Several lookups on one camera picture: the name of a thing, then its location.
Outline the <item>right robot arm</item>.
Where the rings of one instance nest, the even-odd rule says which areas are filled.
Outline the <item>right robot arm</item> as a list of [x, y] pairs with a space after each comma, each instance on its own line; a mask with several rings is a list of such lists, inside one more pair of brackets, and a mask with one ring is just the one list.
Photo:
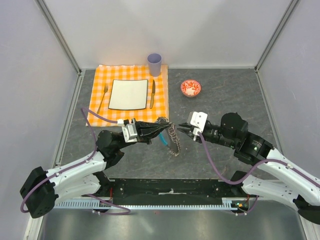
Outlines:
[[[178, 130], [193, 141], [203, 144], [206, 156], [218, 177], [229, 185], [230, 193], [240, 197], [267, 198], [287, 205], [304, 219], [320, 223], [320, 179], [286, 158], [264, 138], [249, 132], [248, 122], [236, 112], [221, 117], [213, 125], [204, 112], [190, 112]], [[248, 172], [237, 171], [231, 180], [218, 171], [210, 158], [207, 143], [221, 145], [234, 151], [242, 163], [251, 166]]]

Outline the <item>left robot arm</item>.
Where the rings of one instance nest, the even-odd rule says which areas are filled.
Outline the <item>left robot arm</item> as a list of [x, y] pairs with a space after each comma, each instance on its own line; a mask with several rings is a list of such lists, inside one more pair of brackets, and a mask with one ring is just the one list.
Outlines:
[[162, 131], [172, 126], [171, 122], [129, 121], [121, 122], [121, 131], [102, 130], [94, 137], [94, 150], [84, 157], [48, 170], [34, 168], [20, 189], [22, 213], [34, 219], [46, 215], [57, 204], [84, 195], [106, 196], [111, 187], [103, 171], [115, 166], [128, 146], [151, 144]]

